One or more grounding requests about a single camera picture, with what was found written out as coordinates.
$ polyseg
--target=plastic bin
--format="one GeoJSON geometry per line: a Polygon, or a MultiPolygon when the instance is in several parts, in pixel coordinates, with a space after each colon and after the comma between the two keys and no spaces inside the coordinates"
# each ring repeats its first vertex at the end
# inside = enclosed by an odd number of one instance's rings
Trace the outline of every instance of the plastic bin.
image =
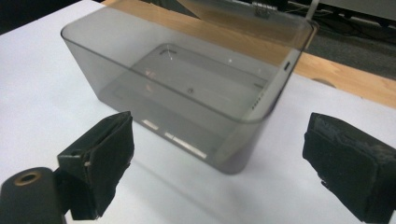
{"type": "Polygon", "coordinates": [[[201,20],[123,0],[62,37],[99,100],[234,174],[316,26],[226,0],[180,3],[201,20]]]}

